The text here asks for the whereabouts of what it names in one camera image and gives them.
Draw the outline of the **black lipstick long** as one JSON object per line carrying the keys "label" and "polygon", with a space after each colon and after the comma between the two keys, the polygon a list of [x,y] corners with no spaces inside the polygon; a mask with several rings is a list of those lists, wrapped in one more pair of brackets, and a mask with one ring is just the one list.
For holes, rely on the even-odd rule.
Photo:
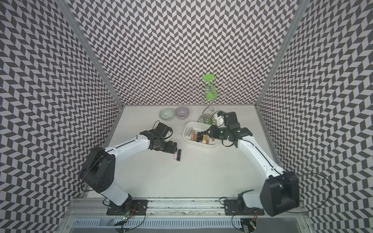
{"label": "black lipstick long", "polygon": [[180,162],[180,160],[181,160],[181,152],[182,152],[182,150],[181,149],[179,149],[178,150],[178,152],[177,152],[177,162],[179,163]]}

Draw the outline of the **black lipstick short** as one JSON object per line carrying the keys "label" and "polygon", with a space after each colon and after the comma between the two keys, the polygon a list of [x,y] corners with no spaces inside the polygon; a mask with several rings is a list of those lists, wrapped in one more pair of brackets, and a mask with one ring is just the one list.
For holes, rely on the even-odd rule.
{"label": "black lipstick short", "polygon": [[204,135],[204,132],[201,132],[201,140],[200,140],[201,143],[203,142],[203,135]]}

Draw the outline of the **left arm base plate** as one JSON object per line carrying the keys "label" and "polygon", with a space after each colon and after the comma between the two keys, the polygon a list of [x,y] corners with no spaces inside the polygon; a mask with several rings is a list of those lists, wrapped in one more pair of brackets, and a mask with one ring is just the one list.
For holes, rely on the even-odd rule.
{"label": "left arm base plate", "polygon": [[126,201],[122,206],[117,206],[110,202],[106,215],[107,216],[124,216],[127,212],[134,211],[132,216],[144,216],[148,208],[149,201],[146,199]]}

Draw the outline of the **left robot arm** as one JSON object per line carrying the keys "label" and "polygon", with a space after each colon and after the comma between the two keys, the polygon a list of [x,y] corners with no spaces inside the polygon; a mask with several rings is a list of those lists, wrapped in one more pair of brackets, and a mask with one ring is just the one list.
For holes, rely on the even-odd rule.
{"label": "left robot arm", "polygon": [[123,167],[125,160],[146,150],[175,154],[178,144],[163,138],[156,130],[149,130],[113,147],[95,147],[83,163],[79,173],[81,181],[116,206],[127,206],[132,196],[117,183],[116,170]]}

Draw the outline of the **peach lipstick tube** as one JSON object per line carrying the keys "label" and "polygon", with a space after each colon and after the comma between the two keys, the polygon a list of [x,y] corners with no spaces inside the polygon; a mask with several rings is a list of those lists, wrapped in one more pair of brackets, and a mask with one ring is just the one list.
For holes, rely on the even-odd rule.
{"label": "peach lipstick tube", "polygon": [[190,140],[194,141],[195,139],[195,130],[192,130]]}

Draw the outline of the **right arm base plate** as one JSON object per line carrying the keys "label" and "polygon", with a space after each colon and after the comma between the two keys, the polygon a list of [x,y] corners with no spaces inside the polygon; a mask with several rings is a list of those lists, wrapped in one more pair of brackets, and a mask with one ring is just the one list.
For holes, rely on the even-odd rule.
{"label": "right arm base plate", "polygon": [[247,207],[243,201],[237,199],[224,199],[223,200],[224,211],[226,216],[245,215],[245,216],[264,216],[264,209]]}

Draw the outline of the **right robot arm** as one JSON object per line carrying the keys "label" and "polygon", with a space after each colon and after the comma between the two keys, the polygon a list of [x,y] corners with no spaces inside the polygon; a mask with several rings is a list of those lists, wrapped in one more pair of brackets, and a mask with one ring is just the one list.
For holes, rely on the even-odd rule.
{"label": "right robot arm", "polygon": [[255,168],[262,185],[259,191],[252,189],[239,194],[238,205],[242,210],[261,209],[269,216],[276,216],[299,207],[299,178],[274,162],[258,145],[250,130],[213,125],[207,129],[207,135],[232,142]]}

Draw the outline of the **orange lip gloss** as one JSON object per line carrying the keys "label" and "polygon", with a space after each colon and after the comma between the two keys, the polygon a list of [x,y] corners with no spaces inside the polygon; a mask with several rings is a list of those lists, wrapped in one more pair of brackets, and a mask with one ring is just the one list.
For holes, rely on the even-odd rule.
{"label": "orange lip gloss", "polygon": [[197,141],[197,138],[198,138],[198,133],[195,132],[193,140],[194,140],[194,141]]}

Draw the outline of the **white storage box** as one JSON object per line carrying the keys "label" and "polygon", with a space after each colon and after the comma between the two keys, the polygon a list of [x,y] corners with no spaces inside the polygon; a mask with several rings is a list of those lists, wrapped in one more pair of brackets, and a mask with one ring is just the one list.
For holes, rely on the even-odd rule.
{"label": "white storage box", "polygon": [[213,148],[220,142],[217,139],[210,138],[207,135],[207,129],[211,125],[203,124],[196,121],[189,122],[183,132],[184,140],[193,146],[202,146],[206,148]]}

